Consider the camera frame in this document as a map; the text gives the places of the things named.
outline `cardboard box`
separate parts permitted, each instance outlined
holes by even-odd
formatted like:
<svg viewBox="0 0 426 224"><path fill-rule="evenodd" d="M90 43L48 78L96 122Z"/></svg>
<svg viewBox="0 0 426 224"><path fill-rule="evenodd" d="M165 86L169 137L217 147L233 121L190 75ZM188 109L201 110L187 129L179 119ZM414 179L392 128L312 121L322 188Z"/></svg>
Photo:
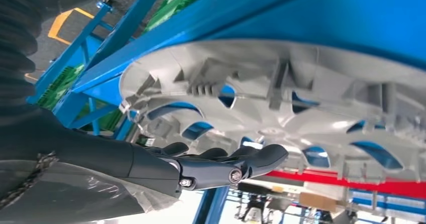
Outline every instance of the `cardboard box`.
<svg viewBox="0 0 426 224"><path fill-rule="evenodd" d="M300 193L299 204L331 212L336 212L337 208L336 200L307 192Z"/></svg>

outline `blue panel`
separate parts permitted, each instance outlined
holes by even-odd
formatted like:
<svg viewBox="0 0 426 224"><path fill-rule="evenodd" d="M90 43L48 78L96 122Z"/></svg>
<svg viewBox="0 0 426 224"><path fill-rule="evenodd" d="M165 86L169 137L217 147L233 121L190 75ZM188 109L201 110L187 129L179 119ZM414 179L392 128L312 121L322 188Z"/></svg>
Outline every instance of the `blue panel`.
<svg viewBox="0 0 426 224"><path fill-rule="evenodd" d="M221 89L221 93L222 94L226 94L226 95L233 95L235 96L235 90L229 86L229 85L225 85L222 89ZM231 96L219 96L219 100L227 107L230 108L232 106L232 104L235 101L235 97L231 97Z"/></svg>
<svg viewBox="0 0 426 224"><path fill-rule="evenodd" d="M306 105L311 105L311 106L318 106L319 103L315 102L315 101L310 101L310 100L305 100L305 99L301 99L300 97L297 96L296 92L292 92L291 93L291 99L292 101L296 101L296 102L300 102L300 103L304 103ZM292 109L293 109L293 113L298 114L300 112L303 112L305 110L308 110L309 107L308 106L299 106L297 103L292 105Z"/></svg>
<svg viewBox="0 0 426 224"><path fill-rule="evenodd" d="M196 140L198 137L203 135L205 132L213 129L213 126L209 125L206 122L197 122L189 126L183 133L182 136L190 139Z"/></svg>
<svg viewBox="0 0 426 224"><path fill-rule="evenodd" d="M151 112L148 113L148 118L149 119L155 119L159 116L171 113L173 111L176 110L182 110L182 109L188 109L188 110L193 110L195 112L197 112L198 114L201 115L200 111L198 110L197 107L195 107L194 105L187 103L187 102L174 102L162 107L159 107Z"/></svg>
<svg viewBox="0 0 426 224"><path fill-rule="evenodd" d="M369 154L372 158L377 160L383 167L387 169L402 169L402 165L400 162L395 159L387 150L385 150L380 145L369 142L369 141L359 141L351 143L351 145L354 145L363 151L365 151L367 154Z"/></svg>
<svg viewBox="0 0 426 224"><path fill-rule="evenodd" d="M352 127L350 127L350 128L346 131L346 133L350 133L350 132L353 132L353 131L360 131L360 130L362 130L362 128L364 127L364 125L365 125L365 121L364 121L364 120L359 121L358 123L356 123L356 124L354 124ZM375 125L375 126L374 126L374 128L375 128L375 129L379 129L379 130L384 130L384 129L386 129L384 125Z"/></svg>
<svg viewBox="0 0 426 224"><path fill-rule="evenodd" d="M322 168L330 167L328 155L322 156L322 154L327 153L323 148L313 146L302 150L302 152L306 156L306 159L310 165Z"/></svg>
<svg viewBox="0 0 426 224"><path fill-rule="evenodd" d="M110 79L96 87L86 90L84 93L115 106L120 106L122 101L119 92L118 78Z"/></svg>

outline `plastic wrap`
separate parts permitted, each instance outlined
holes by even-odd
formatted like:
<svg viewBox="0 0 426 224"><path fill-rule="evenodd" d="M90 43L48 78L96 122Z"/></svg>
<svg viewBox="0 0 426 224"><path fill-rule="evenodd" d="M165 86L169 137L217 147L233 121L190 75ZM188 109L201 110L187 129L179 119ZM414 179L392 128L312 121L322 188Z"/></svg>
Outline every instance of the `plastic wrap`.
<svg viewBox="0 0 426 224"><path fill-rule="evenodd" d="M0 161L0 193L24 180L32 161ZM0 211L0 224L66 224L147 213L178 199L96 171L55 163L36 185Z"/></svg>

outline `bolt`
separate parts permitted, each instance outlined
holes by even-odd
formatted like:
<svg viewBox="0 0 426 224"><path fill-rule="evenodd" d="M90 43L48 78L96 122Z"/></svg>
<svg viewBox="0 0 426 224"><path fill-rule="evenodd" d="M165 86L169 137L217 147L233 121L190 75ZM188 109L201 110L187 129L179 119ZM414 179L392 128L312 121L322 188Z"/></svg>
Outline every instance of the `bolt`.
<svg viewBox="0 0 426 224"><path fill-rule="evenodd" d="M188 179L182 179L179 182L179 185L183 186L183 187L190 187L192 185L192 180L188 180Z"/></svg>
<svg viewBox="0 0 426 224"><path fill-rule="evenodd" d="M240 182L241 178L243 178L243 173L240 169L233 169L229 173L229 181L233 184Z"/></svg>

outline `red beam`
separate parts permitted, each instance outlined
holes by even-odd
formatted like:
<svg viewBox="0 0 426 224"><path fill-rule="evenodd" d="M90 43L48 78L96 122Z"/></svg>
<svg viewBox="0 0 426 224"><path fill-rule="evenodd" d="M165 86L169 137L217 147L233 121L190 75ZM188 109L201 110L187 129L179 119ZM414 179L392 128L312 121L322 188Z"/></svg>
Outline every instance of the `red beam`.
<svg viewBox="0 0 426 224"><path fill-rule="evenodd" d="M267 176L292 180L317 182L330 185L346 186L355 189L378 191L388 194L426 199L426 182L388 180L381 184L355 183L346 179L337 179L337 174L326 171L304 171L301 175L282 171L272 171Z"/></svg>

